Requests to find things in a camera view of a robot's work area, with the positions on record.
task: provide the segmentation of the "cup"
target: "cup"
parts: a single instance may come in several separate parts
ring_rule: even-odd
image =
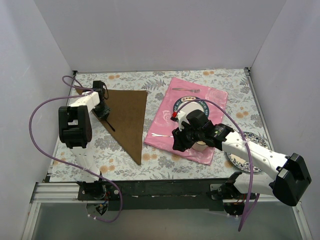
[[[196,151],[202,152],[205,150],[208,146],[204,141],[197,141],[196,143],[193,144],[192,148]]]

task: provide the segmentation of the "brown triangular cloth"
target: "brown triangular cloth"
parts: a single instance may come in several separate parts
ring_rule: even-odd
[[[104,100],[111,108],[107,121],[99,119],[107,131],[123,147],[130,157],[141,165],[143,131],[147,103],[147,91],[108,90],[109,98]]]

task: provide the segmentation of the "printed logo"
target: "printed logo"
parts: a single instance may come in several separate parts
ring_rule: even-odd
[[[200,99],[200,98],[196,97],[196,96],[183,96],[183,97],[181,97],[173,105],[173,111],[176,112],[184,102],[190,101],[190,100],[195,100],[195,99]],[[207,103],[205,101],[195,101],[195,103],[199,104],[202,107],[204,114],[208,118],[210,111],[209,111],[209,107],[208,107]]]

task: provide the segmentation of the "fork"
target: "fork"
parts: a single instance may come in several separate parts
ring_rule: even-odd
[[[192,92],[195,94],[200,93],[200,89],[185,89],[185,88],[174,87],[174,88],[172,88],[172,90],[189,91],[189,92]]]

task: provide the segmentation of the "black base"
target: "black base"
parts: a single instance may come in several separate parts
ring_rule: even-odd
[[[185,180],[141,180],[115,181],[123,197],[124,210],[138,209],[209,209],[223,211],[222,200],[213,200],[210,184],[223,184],[227,178],[185,179]],[[119,194],[108,182],[97,182],[105,185],[109,193],[109,211],[118,211]],[[80,186],[79,201],[96,201],[89,194],[83,194]]]

